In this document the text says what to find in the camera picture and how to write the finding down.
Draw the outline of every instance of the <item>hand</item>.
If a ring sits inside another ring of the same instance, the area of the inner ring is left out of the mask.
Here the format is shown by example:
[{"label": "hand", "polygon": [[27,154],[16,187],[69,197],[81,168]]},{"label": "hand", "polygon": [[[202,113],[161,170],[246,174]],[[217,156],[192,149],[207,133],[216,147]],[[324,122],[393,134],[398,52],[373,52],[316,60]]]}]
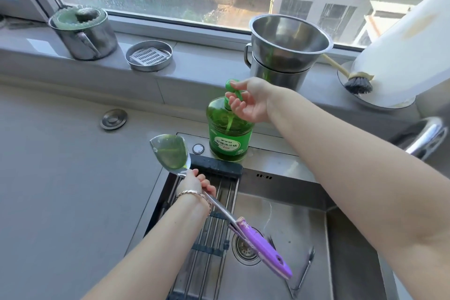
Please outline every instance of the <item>hand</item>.
[{"label": "hand", "polygon": [[216,188],[209,183],[204,174],[198,174],[198,169],[187,170],[186,178],[176,188],[176,194],[179,195],[186,190],[195,190],[199,193],[206,191],[216,197]]},{"label": "hand", "polygon": [[240,101],[233,92],[225,93],[234,114],[249,122],[269,121],[267,100],[276,88],[275,86],[258,77],[252,77],[242,82],[231,81],[230,84],[234,89],[247,90],[241,93],[243,101]]}]

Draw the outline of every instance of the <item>soap dispenser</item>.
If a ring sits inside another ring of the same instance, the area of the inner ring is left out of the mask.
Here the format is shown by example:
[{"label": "soap dispenser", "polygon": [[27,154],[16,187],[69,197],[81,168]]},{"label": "soap dispenser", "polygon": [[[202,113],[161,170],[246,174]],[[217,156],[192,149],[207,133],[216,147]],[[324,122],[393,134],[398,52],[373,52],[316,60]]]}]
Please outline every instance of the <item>soap dispenser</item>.
[{"label": "soap dispenser", "polygon": [[[239,90],[234,89],[228,80],[225,88],[234,92],[242,101]],[[227,97],[211,101],[206,109],[209,124],[209,146],[220,159],[239,161],[244,158],[248,149],[254,123],[240,119],[231,111]]]}]

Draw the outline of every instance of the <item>purple handle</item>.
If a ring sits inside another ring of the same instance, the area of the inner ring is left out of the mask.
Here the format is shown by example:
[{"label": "purple handle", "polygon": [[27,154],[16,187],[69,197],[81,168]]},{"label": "purple handle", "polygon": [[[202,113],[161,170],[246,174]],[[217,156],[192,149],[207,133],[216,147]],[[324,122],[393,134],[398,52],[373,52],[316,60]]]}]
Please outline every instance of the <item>purple handle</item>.
[{"label": "purple handle", "polygon": [[264,262],[274,273],[288,280],[292,277],[292,271],[284,262],[283,258],[270,245],[261,234],[253,229],[244,217],[240,217],[236,224],[242,233],[245,235],[243,239],[251,246],[251,248],[258,254],[259,258]]}]

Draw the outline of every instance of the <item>chrome faucet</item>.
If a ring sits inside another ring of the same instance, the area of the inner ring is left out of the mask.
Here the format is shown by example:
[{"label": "chrome faucet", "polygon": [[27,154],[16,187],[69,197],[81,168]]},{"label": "chrome faucet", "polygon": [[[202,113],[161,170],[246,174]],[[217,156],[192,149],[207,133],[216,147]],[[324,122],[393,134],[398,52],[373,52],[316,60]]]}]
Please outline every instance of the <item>chrome faucet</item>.
[{"label": "chrome faucet", "polygon": [[416,122],[388,141],[424,161],[444,141],[447,132],[448,127],[442,119],[432,116]]}]

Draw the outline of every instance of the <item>round metal button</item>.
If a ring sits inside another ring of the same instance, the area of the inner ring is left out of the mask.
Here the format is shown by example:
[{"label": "round metal button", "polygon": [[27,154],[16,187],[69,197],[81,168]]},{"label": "round metal button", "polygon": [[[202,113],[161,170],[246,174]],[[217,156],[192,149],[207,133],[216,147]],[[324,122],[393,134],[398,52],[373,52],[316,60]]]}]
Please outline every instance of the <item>round metal button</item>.
[{"label": "round metal button", "polygon": [[192,152],[194,154],[202,154],[203,152],[205,152],[205,146],[203,146],[202,144],[195,144],[192,148]]},{"label": "round metal button", "polygon": [[100,126],[105,130],[120,128],[128,119],[128,114],[123,109],[108,110],[100,121]]}]

